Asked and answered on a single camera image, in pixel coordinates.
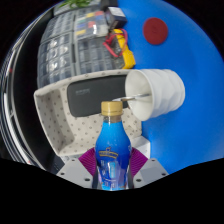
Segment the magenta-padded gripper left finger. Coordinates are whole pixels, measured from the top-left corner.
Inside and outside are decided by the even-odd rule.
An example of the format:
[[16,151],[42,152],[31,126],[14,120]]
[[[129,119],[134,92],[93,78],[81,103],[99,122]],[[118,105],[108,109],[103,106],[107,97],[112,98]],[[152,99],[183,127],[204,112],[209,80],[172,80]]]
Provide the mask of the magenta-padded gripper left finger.
[[79,158],[70,159],[57,175],[83,188],[96,189],[98,171],[95,150],[91,148]]

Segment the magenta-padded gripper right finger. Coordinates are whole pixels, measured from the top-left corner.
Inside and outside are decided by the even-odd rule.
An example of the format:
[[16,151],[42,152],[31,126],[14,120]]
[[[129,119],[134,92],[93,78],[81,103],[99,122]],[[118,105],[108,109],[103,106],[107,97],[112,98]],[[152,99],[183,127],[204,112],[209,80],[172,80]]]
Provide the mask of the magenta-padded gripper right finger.
[[148,159],[139,150],[132,149],[128,171],[128,187],[130,189],[144,187],[166,176],[168,176],[168,172],[157,159]]

